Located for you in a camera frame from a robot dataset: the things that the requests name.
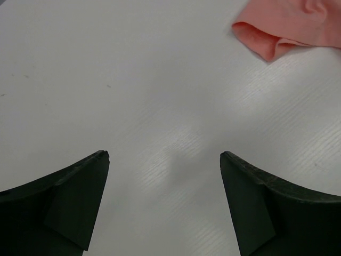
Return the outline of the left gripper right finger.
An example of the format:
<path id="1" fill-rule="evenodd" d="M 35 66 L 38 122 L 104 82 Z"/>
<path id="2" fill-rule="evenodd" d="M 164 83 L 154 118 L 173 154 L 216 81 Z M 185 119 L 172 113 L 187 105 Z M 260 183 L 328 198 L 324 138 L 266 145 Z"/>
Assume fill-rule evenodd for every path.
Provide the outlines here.
<path id="1" fill-rule="evenodd" d="M 340 196 L 296 185 L 237 155 L 220 155 L 241 255 L 340 255 Z"/>

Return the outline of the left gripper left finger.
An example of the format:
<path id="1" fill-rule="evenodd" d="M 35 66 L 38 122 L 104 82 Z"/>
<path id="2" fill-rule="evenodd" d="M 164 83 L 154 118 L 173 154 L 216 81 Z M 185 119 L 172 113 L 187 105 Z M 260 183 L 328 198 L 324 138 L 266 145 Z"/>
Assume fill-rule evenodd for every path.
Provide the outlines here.
<path id="1" fill-rule="evenodd" d="M 1 192 L 1 255 L 83 255 L 109 172 L 99 150 L 75 164 Z"/>

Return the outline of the pink t shirt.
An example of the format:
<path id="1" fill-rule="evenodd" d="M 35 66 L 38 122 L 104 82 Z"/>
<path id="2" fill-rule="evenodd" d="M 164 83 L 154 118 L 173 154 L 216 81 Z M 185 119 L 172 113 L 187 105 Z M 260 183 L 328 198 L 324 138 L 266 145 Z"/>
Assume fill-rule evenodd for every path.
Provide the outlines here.
<path id="1" fill-rule="evenodd" d="M 340 48 L 340 1 L 249 1 L 231 28 L 265 61 L 295 46 Z"/>

